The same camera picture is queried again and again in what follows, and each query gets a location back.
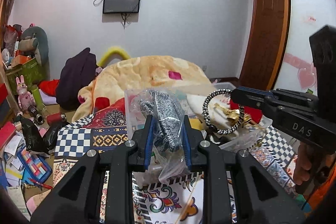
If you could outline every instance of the human hand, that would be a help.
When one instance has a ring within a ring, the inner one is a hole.
[[[307,153],[308,145],[301,143],[297,153],[297,160],[295,164],[295,170],[293,180],[297,185],[301,185],[302,182],[308,181],[310,178],[309,170],[311,168],[311,162],[308,159]]]

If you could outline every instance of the pen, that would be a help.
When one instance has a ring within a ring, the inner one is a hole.
[[[53,187],[52,186],[50,186],[50,185],[47,185],[47,184],[44,184],[44,183],[40,183],[40,182],[38,182],[38,181],[36,181],[36,180],[34,180],[34,179],[31,179],[31,178],[28,178],[31,182],[33,182],[33,183],[35,183],[36,185],[39,185],[39,186],[41,186],[41,187],[43,187],[43,188],[46,188],[46,189],[52,189]]]

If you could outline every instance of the bracelet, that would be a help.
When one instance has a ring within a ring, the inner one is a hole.
[[[231,127],[230,129],[226,129],[226,130],[218,129],[216,126],[214,126],[210,122],[210,116],[209,116],[208,106],[209,106],[209,102],[211,101],[211,99],[214,98],[214,97],[216,97],[217,95],[220,95],[220,94],[230,94],[231,92],[232,92],[232,90],[229,90],[229,89],[226,89],[226,90],[224,90],[224,89],[215,90],[214,92],[212,92],[212,93],[210,93],[208,95],[208,97],[204,100],[204,103],[203,103],[203,112],[202,112],[202,115],[204,117],[205,124],[207,125],[207,127],[210,130],[212,130],[212,132],[217,133],[219,135],[228,135],[228,134],[233,133],[234,131],[236,131],[241,126],[241,124],[244,121],[244,106],[238,105],[238,107],[239,107],[238,122],[236,122],[235,125],[233,127]]]

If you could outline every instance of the yellow tube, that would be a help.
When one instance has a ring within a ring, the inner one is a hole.
[[[130,59],[131,57],[129,56],[129,54],[127,53],[127,51],[125,51],[123,48],[120,47],[110,47],[107,52],[103,55],[103,57],[100,59],[100,61],[97,63],[97,65],[99,67],[105,67],[108,62],[110,61],[110,57],[113,54],[118,54],[121,56],[122,60],[127,60]]]

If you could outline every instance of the beige blanket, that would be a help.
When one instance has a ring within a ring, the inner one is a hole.
[[[182,80],[176,79],[179,74]],[[124,97],[126,89],[200,84],[210,84],[204,72],[194,63],[180,58],[144,56],[120,61],[106,67],[95,80],[78,92],[85,102],[79,106],[72,121],[89,115],[97,97],[107,97],[110,104],[114,104]]]

